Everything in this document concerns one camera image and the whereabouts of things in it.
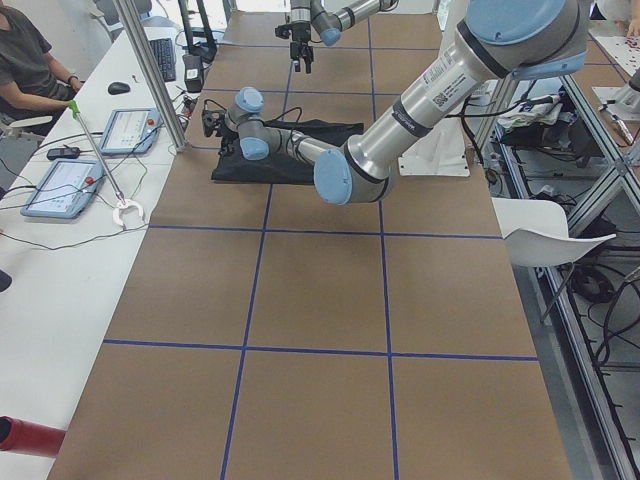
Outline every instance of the red object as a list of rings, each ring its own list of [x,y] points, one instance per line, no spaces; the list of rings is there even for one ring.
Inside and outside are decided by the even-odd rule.
[[[55,458],[66,432],[10,417],[0,417],[0,450]]]

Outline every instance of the tablet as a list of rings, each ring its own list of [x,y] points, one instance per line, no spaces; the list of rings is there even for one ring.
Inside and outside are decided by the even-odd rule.
[[[160,112],[155,108],[122,109],[111,112],[100,140],[102,155],[145,153],[156,139]]]
[[[75,218],[102,181],[97,160],[55,160],[20,213],[26,217]]]

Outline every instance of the screen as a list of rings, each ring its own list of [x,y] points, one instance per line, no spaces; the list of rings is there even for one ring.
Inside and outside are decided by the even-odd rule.
[[[60,162],[47,177],[27,210],[64,213],[73,204],[93,163]]]
[[[147,126],[149,110],[133,110],[117,112],[107,132],[104,150],[133,150],[140,140]]]

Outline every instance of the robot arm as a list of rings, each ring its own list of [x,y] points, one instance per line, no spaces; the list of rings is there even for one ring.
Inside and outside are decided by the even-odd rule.
[[[340,40],[341,32],[378,12],[396,7],[400,0],[358,0],[336,13],[327,12],[322,0],[291,0],[291,13],[286,17],[286,24],[276,28],[276,37],[291,37],[290,55],[296,72],[300,71],[300,59],[305,63],[306,73],[311,73],[313,47],[311,26],[328,47]]]
[[[264,100],[251,87],[238,93],[222,123],[240,137],[248,160],[286,152],[314,164],[316,190],[328,203],[375,202],[393,186],[397,158],[482,82],[509,73],[519,80],[555,77],[581,68],[588,16],[589,0],[471,0],[453,45],[363,135],[340,148],[265,127]]]

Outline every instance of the computer mouse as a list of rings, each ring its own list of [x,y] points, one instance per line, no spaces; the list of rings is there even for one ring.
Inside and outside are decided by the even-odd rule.
[[[120,95],[121,93],[127,93],[130,91],[131,87],[128,83],[124,82],[113,82],[111,85],[109,85],[109,88],[107,88],[107,92],[109,92],[111,95]]]

